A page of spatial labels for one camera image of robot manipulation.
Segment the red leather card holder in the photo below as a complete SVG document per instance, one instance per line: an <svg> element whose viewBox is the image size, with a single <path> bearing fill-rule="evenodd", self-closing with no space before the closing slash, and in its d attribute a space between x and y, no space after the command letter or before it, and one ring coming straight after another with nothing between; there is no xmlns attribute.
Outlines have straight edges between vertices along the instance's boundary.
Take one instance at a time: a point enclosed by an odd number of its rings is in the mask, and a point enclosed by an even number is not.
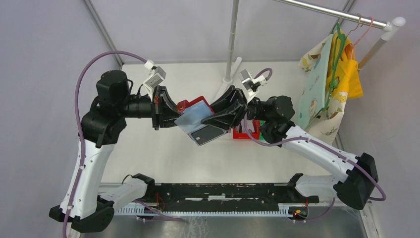
<svg viewBox="0 0 420 238"><path fill-rule="evenodd" d="M201 120L214 115L214 111L204 98L199 96L192 101L183 100L177 103L177 110L181 115L174 121L186 134L205 127Z"/></svg>

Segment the black credit card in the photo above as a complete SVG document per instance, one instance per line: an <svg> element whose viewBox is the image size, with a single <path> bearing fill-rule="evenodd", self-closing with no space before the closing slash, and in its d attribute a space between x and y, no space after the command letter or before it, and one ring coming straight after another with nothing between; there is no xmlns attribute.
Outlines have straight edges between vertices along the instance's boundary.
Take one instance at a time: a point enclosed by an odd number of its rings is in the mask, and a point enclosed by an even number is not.
<svg viewBox="0 0 420 238"><path fill-rule="evenodd" d="M227 130L220 129L212 125L205 125L191 133L190 138L198 145L202 146L227 133Z"/></svg>

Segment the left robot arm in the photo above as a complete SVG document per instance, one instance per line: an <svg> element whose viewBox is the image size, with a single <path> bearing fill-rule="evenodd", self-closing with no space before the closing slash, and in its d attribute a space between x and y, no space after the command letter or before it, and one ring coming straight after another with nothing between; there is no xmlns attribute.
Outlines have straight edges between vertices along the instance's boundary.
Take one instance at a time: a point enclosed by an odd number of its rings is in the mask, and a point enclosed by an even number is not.
<svg viewBox="0 0 420 238"><path fill-rule="evenodd" d="M99 194L107 161L126 127L127 118L149 118L155 130L173 127L179 117L176 105L161 83L165 72L154 66L143 82L144 96L132 94L132 81L125 72L105 72L96 84L97 97L81 119L79 152L68 192L49 216L80 233L104 231L115 213L141 199L156 195L153 178L136 174L127 183Z"/></svg>

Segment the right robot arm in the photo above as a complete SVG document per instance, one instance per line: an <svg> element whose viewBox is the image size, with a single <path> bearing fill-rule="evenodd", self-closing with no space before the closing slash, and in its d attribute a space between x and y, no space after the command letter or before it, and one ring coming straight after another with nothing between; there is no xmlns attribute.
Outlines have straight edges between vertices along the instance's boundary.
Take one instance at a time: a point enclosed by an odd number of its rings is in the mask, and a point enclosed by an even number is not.
<svg viewBox="0 0 420 238"><path fill-rule="evenodd" d="M246 99L243 91L234 86L210 105L211 116L202 124L223 130L234 128L241 122L261 120L263 141L247 136L265 147L279 147L303 156L330 173L329 176L299 175L293 185L286 188L292 202L304 197L322 196L338 198L347 206L362 210L371 201L385 201L387 195L378 183L378 173L373 156L355 155L331 146L310 135L291 118L294 116L292 100L288 96L272 96L266 101Z"/></svg>

